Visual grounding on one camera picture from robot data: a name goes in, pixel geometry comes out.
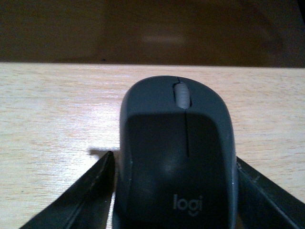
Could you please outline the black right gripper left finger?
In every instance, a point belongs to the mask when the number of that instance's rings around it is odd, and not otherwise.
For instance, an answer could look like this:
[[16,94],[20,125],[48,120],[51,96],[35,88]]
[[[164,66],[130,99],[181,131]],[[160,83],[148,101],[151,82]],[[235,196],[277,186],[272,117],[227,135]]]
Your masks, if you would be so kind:
[[24,229],[104,229],[114,191],[115,159],[108,151]]

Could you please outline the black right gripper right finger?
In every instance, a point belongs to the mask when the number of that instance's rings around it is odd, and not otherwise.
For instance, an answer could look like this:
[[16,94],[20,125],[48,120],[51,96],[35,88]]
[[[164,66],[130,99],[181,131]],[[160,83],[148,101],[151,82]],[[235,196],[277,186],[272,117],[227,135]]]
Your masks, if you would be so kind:
[[303,229],[305,204],[237,158],[238,213],[245,229]]

